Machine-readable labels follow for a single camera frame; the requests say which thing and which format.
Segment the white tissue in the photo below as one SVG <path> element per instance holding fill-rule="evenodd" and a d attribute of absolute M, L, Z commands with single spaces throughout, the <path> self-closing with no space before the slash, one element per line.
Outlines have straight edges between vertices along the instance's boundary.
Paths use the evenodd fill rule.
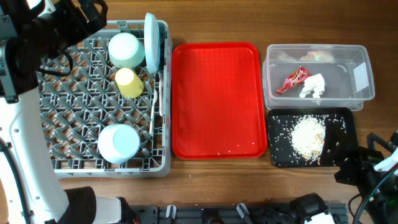
<path fill-rule="evenodd" d="M 313 102 L 320 105 L 320 97 L 325 91 L 325 80 L 321 73 L 308 77 L 303 84 L 303 88 L 299 94 L 300 98 L 305 98 L 307 95 L 312 94 Z"/>

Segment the white fork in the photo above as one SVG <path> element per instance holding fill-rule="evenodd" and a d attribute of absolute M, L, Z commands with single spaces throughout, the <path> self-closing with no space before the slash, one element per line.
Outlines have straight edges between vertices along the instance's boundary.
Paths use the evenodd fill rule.
<path fill-rule="evenodd" d="M 163 117 L 163 73 L 158 72 L 159 74 L 159 114 Z"/>

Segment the red snack wrapper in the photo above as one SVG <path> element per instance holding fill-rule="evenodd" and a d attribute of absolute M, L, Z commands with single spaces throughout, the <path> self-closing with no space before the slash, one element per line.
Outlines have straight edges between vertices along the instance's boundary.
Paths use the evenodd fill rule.
<path fill-rule="evenodd" d="M 300 66 L 284 80 L 283 85 L 276 90 L 275 93 L 281 95 L 294 86 L 303 84 L 304 81 L 311 76 L 312 74 L 306 68 Z"/>

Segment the light blue plate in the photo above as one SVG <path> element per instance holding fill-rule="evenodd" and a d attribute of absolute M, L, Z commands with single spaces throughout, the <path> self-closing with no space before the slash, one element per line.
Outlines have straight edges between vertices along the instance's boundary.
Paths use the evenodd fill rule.
<path fill-rule="evenodd" d="M 144 20 L 144 48 L 147 70 L 153 74 L 160 65 L 160 30 L 155 15 L 149 12 Z"/>

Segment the white spoon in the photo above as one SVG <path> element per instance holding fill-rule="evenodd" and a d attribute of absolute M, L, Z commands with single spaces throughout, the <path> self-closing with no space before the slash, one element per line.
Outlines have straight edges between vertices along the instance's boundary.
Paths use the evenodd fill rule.
<path fill-rule="evenodd" d="M 154 97 L 152 100 L 151 113 L 150 113 L 150 127 L 149 127 L 150 136 L 153 136 L 153 134 L 154 134 L 155 105 L 157 103 L 157 100 L 158 100 L 158 93 L 157 93 L 157 90 L 154 89 Z"/>

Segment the yellow plastic cup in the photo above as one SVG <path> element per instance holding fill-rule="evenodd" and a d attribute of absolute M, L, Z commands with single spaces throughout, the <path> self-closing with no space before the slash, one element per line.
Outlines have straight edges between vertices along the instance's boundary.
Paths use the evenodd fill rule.
<path fill-rule="evenodd" d="M 144 90 L 144 84 L 137 74 L 130 68 L 121 68 L 116 72 L 115 81 L 125 98 L 136 98 Z"/>

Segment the green bowl with rice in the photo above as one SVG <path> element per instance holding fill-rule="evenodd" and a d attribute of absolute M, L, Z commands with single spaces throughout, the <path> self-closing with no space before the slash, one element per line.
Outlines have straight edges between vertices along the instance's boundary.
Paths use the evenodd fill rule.
<path fill-rule="evenodd" d="M 134 157 L 140 148 L 139 133 L 127 124 L 110 124 L 99 134 L 98 150 L 112 164 L 122 164 Z"/>

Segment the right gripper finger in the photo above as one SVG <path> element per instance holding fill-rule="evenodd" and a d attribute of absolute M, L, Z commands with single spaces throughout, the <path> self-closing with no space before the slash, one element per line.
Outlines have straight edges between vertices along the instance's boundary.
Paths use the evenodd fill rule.
<path fill-rule="evenodd" d="M 320 165 L 325 167 L 340 166 L 346 159 L 347 146 L 351 138 L 346 133 L 342 122 L 330 122 L 326 125 Z"/>
<path fill-rule="evenodd" d="M 387 141 L 380 138 L 377 134 L 369 133 L 366 136 L 366 142 L 367 142 L 368 149 L 375 150 L 376 148 L 375 148 L 374 143 L 376 142 L 380 146 L 382 146 L 384 149 L 386 149 L 387 151 L 392 152 L 392 146 Z"/>

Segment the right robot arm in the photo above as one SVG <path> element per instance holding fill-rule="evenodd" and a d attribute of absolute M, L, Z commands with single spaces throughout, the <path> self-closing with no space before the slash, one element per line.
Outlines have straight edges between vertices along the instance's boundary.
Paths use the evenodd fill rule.
<path fill-rule="evenodd" d="M 353 223 L 363 212 L 373 223 L 397 223 L 397 131 L 388 141 L 369 133 L 366 142 L 361 147 L 338 124 L 327 124 L 320 164 L 339 167 L 336 182 L 358 189 L 348 202 Z"/>

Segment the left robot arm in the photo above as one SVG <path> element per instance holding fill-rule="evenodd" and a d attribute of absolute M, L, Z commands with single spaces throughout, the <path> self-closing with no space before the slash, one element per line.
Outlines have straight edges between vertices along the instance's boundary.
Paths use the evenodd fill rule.
<path fill-rule="evenodd" d="M 63 189 L 40 118 L 38 73 L 44 59 L 107 24 L 104 1 L 1 2 L 1 183 L 8 223 L 122 223 L 127 205 L 91 187 Z"/>

